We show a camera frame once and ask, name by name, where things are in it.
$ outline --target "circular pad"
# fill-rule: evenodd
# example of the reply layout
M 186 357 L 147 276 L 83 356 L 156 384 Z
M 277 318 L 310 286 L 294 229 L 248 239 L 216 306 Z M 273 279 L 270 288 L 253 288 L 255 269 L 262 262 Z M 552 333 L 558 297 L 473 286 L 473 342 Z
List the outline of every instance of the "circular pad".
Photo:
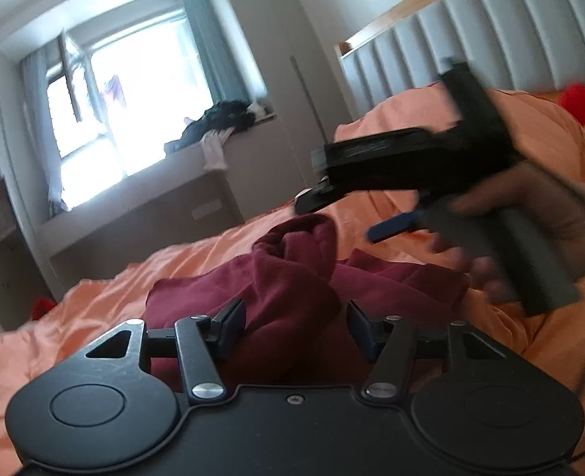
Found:
M 6 429 L 25 461 L 96 470 L 148 453 L 178 419 L 174 393 L 138 361 L 78 355 L 15 394 Z
M 489 379 L 496 377 L 493 372 Z M 522 470 L 569 453 L 583 426 L 576 397 L 547 376 L 509 379 L 480 383 L 470 374 L 450 372 L 415 394 L 414 422 L 438 449 L 479 468 Z
M 532 421 L 539 403 L 512 386 L 484 386 L 466 398 L 466 409 L 478 421 L 495 428 L 517 428 Z
M 50 404 L 56 420 L 68 426 L 90 427 L 109 422 L 125 408 L 125 397 L 103 384 L 80 384 L 63 390 Z

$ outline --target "curtain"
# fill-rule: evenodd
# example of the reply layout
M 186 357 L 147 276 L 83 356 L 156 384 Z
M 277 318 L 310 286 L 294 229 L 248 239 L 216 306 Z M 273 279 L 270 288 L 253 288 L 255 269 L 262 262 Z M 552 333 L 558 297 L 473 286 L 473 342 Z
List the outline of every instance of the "curtain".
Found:
M 61 155 L 50 117 L 46 71 L 46 52 L 43 48 L 21 62 L 30 140 L 46 175 L 50 214 L 56 214 L 66 210 L 66 206 L 61 199 Z
M 182 0 L 198 47 L 199 58 L 214 103 L 250 98 L 211 5 L 211 0 Z

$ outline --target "dark red cloth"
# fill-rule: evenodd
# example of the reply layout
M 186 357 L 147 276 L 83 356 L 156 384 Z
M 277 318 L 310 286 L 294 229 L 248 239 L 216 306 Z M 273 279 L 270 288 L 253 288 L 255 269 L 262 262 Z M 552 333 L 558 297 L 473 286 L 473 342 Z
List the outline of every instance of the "dark red cloth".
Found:
M 570 84 L 559 98 L 559 105 L 574 116 L 577 122 L 585 125 L 585 86 L 583 84 Z
M 230 299 L 247 307 L 246 332 L 227 362 L 230 387 L 253 384 L 356 384 L 370 366 L 345 326 L 356 300 L 370 317 L 401 315 L 434 326 L 456 318 L 466 276 L 437 267 L 390 263 L 361 251 L 336 262 L 336 227 L 321 214 L 297 217 L 208 274 L 158 281 L 147 298 L 150 329 L 183 317 L 215 315 Z M 155 359 L 152 373 L 179 388 L 176 360 Z

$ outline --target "bed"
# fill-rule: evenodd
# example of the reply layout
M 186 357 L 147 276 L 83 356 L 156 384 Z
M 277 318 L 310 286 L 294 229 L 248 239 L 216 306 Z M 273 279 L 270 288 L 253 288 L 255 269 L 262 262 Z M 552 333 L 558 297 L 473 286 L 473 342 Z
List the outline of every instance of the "bed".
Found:
M 339 127 L 336 141 L 416 125 L 447 128 L 457 115 L 431 84 L 443 58 L 466 58 L 488 85 L 504 89 L 491 97 L 519 148 L 551 170 L 585 180 L 585 127 L 545 98 L 570 82 L 585 83 L 585 0 L 406 0 L 337 51 L 362 117 Z M 369 226 L 413 203 L 410 192 L 361 192 L 326 208 L 338 227 L 339 259 L 358 248 L 389 261 L 447 265 L 444 254 L 428 250 L 426 232 L 375 246 L 364 241 Z M 82 281 L 40 321 L 0 336 L 0 475 L 19 468 L 4 429 L 14 392 L 116 324 L 144 317 L 157 280 L 207 273 L 248 252 L 291 215 L 283 206 L 217 237 L 158 251 L 112 280 Z M 466 295 L 462 314 L 572 387 L 585 360 L 585 279 L 579 286 L 581 302 L 550 316 L 526 319 L 517 305 L 492 307 L 477 291 Z M 576 469 L 585 474 L 585 459 Z

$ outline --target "hand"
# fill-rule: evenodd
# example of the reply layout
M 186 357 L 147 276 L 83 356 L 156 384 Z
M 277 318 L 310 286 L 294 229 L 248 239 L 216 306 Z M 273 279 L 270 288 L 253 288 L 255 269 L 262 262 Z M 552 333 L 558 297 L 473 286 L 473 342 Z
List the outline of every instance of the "hand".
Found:
M 457 197 L 453 212 L 477 216 L 505 205 L 515 205 L 544 230 L 574 279 L 585 275 L 585 204 L 552 176 L 529 162 L 498 173 Z M 483 290 L 493 304 L 513 300 L 503 283 L 500 268 L 491 257 L 470 259 L 438 234 L 431 242 L 434 252 L 449 251 L 452 268 L 469 273 L 471 287 Z

